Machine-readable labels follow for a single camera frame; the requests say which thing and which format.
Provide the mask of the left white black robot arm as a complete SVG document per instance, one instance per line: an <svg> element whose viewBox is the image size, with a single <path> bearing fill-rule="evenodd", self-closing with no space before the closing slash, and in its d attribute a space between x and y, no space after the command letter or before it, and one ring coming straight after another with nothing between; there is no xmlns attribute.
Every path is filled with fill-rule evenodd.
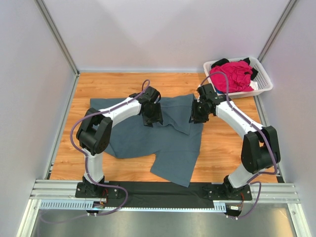
<svg viewBox="0 0 316 237"><path fill-rule="evenodd" d="M160 99L160 92L148 85L140 93L131 94L111 107L87 110L76 134L79 141L76 149L84 154L85 172L82 182L77 184L75 197L106 197L110 186L105 184L102 153L110 143L112 128L136 115L142 116L144 126L162 124Z"/></svg>

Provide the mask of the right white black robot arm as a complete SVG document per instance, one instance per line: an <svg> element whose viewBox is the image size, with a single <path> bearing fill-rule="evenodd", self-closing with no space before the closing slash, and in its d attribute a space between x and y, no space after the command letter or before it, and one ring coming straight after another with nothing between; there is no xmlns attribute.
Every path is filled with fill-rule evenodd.
<svg viewBox="0 0 316 237"><path fill-rule="evenodd" d="M242 112L228 95L218 95L212 84L197 88L198 99L192 102L190 122L206 123L209 115L226 122L242 139L241 165L224 178L221 185L210 185L210 197L214 200L240 200L247 195L249 183L268 168L277 168L280 152L277 131L263 126Z"/></svg>

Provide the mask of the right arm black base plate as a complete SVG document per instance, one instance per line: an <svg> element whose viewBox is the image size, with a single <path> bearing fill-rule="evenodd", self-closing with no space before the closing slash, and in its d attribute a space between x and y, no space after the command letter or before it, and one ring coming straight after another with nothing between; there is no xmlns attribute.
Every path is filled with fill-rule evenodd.
<svg viewBox="0 0 316 237"><path fill-rule="evenodd" d="M250 186L246 185L241 188L229 188L224 184L207 184L202 187L206 191L207 197L210 200L252 200Z"/></svg>

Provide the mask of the grey blue t shirt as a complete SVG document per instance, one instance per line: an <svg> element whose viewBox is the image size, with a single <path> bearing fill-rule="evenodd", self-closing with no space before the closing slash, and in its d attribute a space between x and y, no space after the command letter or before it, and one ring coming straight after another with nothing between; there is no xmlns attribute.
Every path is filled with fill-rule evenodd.
<svg viewBox="0 0 316 237"><path fill-rule="evenodd" d="M193 94L163 97L163 123L143 125L141 115L125 119L112 129L105 153L115 158L154 154L151 172L172 183L188 187L200 153L203 124L189 122Z"/></svg>

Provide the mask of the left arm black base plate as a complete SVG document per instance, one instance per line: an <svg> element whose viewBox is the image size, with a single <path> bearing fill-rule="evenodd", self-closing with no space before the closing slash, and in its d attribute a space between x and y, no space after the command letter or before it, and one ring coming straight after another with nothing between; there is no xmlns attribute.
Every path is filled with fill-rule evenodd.
<svg viewBox="0 0 316 237"><path fill-rule="evenodd" d="M121 192L118 188L101 187L92 183L79 182L77 184L76 198L118 198Z"/></svg>

